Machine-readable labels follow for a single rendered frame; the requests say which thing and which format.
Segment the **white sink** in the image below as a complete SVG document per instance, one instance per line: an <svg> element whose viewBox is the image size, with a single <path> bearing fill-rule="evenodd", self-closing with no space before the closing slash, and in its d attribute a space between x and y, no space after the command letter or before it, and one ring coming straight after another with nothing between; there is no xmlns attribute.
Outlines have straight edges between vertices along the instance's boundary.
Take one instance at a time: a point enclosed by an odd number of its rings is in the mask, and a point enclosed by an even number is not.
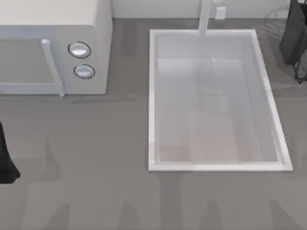
<svg viewBox="0 0 307 230"><path fill-rule="evenodd" d="M291 172L253 29L152 29L148 170Z"/></svg>

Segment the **small microwave knob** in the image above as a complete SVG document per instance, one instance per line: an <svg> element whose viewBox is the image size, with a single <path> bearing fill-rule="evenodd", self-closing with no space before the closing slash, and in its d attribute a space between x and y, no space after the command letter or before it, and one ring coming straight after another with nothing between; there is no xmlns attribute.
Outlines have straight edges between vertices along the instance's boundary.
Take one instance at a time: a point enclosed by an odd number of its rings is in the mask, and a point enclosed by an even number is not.
<svg viewBox="0 0 307 230"><path fill-rule="evenodd" d="M95 75L95 69L87 64L76 66L73 71L80 79L90 79Z"/></svg>

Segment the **pale microwave oven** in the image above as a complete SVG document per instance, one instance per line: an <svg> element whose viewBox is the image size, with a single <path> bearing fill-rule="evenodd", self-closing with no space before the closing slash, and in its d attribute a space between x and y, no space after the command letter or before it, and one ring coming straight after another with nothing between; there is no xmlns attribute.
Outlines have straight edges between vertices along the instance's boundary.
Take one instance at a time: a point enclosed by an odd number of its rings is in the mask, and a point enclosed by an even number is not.
<svg viewBox="0 0 307 230"><path fill-rule="evenodd" d="M65 95L104 94L112 43L110 0L0 0L0 95L59 95L42 39L51 51ZM84 42L92 50L75 58L68 45ZM95 69L80 79L74 67Z"/></svg>

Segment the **large microwave knob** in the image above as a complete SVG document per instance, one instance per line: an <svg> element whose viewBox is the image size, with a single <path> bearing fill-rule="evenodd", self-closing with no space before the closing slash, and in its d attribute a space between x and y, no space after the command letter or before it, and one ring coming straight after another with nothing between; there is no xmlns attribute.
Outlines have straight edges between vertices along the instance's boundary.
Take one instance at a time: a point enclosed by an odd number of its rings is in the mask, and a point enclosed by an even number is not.
<svg viewBox="0 0 307 230"><path fill-rule="evenodd" d="M92 50L86 43L78 41L68 45L68 52L75 58L87 58Z"/></svg>

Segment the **tall white tap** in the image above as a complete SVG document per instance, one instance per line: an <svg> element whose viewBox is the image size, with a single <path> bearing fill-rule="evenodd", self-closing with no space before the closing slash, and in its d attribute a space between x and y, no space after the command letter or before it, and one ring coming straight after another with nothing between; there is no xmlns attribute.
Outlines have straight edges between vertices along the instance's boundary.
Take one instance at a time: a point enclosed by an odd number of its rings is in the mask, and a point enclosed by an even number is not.
<svg viewBox="0 0 307 230"><path fill-rule="evenodd" d="M210 18L210 11L213 0L201 0L198 31L201 37L205 37Z"/></svg>

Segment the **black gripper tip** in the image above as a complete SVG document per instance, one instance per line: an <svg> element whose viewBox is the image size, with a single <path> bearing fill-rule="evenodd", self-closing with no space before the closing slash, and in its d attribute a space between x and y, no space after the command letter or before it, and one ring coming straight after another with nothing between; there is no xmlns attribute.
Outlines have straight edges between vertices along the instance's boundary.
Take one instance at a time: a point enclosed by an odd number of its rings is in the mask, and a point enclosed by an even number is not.
<svg viewBox="0 0 307 230"><path fill-rule="evenodd" d="M0 121L0 184L13 184L21 176L20 171L12 161Z"/></svg>

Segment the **white wall socket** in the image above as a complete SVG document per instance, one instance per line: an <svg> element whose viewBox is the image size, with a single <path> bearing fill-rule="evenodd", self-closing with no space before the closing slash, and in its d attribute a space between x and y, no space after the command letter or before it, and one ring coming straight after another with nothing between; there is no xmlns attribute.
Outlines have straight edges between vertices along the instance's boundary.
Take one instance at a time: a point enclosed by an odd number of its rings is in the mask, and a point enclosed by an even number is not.
<svg viewBox="0 0 307 230"><path fill-rule="evenodd" d="M220 6L216 8L215 19L224 20L226 18L227 8L225 6Z"/></svg>

